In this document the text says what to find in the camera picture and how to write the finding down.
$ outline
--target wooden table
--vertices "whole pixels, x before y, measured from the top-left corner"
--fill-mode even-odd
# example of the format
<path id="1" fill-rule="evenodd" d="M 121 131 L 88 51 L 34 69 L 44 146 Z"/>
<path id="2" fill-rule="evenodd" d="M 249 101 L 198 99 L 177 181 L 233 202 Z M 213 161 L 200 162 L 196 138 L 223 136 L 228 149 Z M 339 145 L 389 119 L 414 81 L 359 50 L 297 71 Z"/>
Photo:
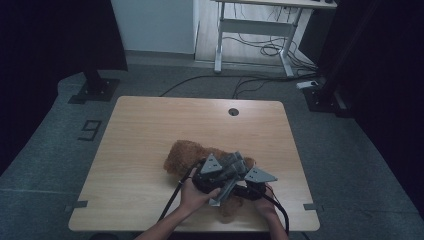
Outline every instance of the wooden table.
<path id="1" fill-rule="evenodd" d="M 231 116 L 231 108 L 239 114 Z M 121 97 L 78 200 L 87 206 L 74 209 L 70 229 L 143 231 L 152 226 L 179 180 L 162 167 L 179 139 L 254 158 L 278 177 L 271 186 L 288 212 L 290 230 L 319 228 L 316 211 L 304 209 L 313 201 L 281 102 Z M 179 196 L 169 212 L 178 204 Z M 246 200 L 229 223 L 205 205 L 176 231 L 267 231 L 267 226 Z"/>
<path id="2" fill-rule="evenodd" d="M 216 73 L 221 72 L 222 65 L 222 35 L 224 32 L 228 33 L 245 33 L 245 34 L 256 34 L 256 35 L 268 35 L 268 36 L 279 36 L 286 37 L 287 41 L 284 44 L 283 50 L 279 56 L 283 63 L 284 70 L 288 77 L 294 77 L 293 70 L 291 68 L 291 61 L 288 57 L 290 45 L 293 41 L 294 34 L 296 33 L 297 25 L 299 23 L 302 10 L 304 8 L 311 9 L 335 9 L 337 4 L 333 1 L 332 3 L 326 3 L 324 0 L 312 1 L 312 0 L 214 0 L 221 3 L 221 12 L 219 17 L 218 27 L 218 45 L 215 53 L 215 67 Z M 285 7 L 296 7 L 299 10 L 296 13 L 295 19 L 291 23 L 282 22 L 269 22 L 269 21 L 251 21 L 243 19 L 227 19 L 224 17 L 225 3 L 242 3 L 242 4 L 255 4 L 255 5 L 271 5 L 271 6 L 285 6 Z"/>

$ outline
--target black stand base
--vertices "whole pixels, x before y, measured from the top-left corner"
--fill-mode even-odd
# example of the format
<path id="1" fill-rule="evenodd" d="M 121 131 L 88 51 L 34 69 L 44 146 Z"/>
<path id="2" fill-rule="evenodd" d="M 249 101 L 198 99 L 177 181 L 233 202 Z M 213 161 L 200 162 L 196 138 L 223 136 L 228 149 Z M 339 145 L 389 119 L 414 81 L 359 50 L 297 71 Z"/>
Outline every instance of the black stand base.
<path id="1" fill-rule="evenodd" d="M 94 68 L 86 68 L 84 71 L 87 81 L 82 86 L 78 95 L 69 99 L 70 104 L 84 104 L 86 101 L 109 102 L 119 85 L 118 79 L 102 79 L 99 72 Z"/>
<path id="2" fill-rule="evenodd" d="M 104 86 L 100 91 L 90 91 L 88 83 L 85 83 L 79 91 L 78 95 L 72 96 L 68 103 L 69 104 L 84 104 L 86 101 L 101 101 L 109 102 L 116 88 L 119 85 L 119 79 L 102 79 Z"/>
<path id="3" fill-rule="evenodd" d="M 303 89 L 303 94 L 305 95 L 309 111 L 335 113 L 339 108 L 337 100 L 334 97 L 331 97 L 330 100 L 326 101 L 321 100 L 320 91 L 320 89 Z"/>
<path id="4" fill-rule="evenodd" d="M 321 89 L 303 89 L 306 103 L 308 104 L 309 111 L 311 112 L 325 112 L 334 113 L 337 117 L 351 118 L 351 114 L 347 109 L 341 109 L 337 103 L 337 99 L 332 96 L 329 100 L 323 100 L 321 97 Z"/>

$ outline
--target black curtain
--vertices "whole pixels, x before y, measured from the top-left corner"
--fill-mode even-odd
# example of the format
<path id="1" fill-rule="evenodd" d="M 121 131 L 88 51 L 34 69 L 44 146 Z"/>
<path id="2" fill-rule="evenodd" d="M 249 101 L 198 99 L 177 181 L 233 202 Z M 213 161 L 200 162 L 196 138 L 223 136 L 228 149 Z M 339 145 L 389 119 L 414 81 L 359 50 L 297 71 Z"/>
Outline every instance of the black curtain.
<path id="1" fill-rule="evenodd" d="M 0 173 L 50 110 L 58 81 L 86 69 L 127 70 L 110 1 L 0 1 Z"/>
<path id="2" fill-rule="evenodd" d="M 423 5 L 343 0 L 319 61 L 422 216 Z"/>

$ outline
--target finger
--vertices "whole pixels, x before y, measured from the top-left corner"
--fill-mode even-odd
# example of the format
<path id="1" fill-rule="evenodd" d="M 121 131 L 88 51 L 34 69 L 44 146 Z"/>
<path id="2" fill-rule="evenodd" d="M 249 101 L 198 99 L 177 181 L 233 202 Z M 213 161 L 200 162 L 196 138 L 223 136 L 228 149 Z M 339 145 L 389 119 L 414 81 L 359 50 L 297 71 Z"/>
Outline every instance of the finger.
<path id="1" fill-rule="evenodd" d="M 193 177 L 193 176 L 194 176 L 194 174 L 196 173 L 196 170 L 197 170 L 197 168 L 193 168 L 193 169 L 191 170 L 191 172 L 190 172 L 189 177 Z"/>
<path id="2" fill-rule="evenodd" d="M 208 197 L 209 198 L 215 198 L 218 196 L 219 192 L 221 192 L 221 188 L 215 188 L 214 190 L 212 190 L 209 194 Z"/>

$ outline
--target furry brown object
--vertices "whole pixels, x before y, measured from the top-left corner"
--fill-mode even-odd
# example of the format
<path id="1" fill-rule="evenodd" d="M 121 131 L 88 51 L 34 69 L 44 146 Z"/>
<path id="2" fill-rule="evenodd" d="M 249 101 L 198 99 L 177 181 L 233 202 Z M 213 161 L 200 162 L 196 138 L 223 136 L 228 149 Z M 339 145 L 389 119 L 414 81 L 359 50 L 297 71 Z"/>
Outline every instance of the furry brown object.
<path id="1" fill-rule="evenodd" d="M 172 146 L 163 168 L 169 174 L 183 177 L 191 166 L 207 158 L 211 153 L 213 153 L 216 159 L 221 159 L 223 156 L 229 154 L 217 148 L 204 148 L 196 142 L 177 140 Z M 255 160 L 252 158 L 244 157 L 244 160 L 248 168 L 252 168 L 255 164 Z M 243 198 L 231 194 L 227 200 L 221 203 L 219 213 L 223 217 L 231 217 L 236 214 L 238 208 L 241 206 L 243 206 Z"/>

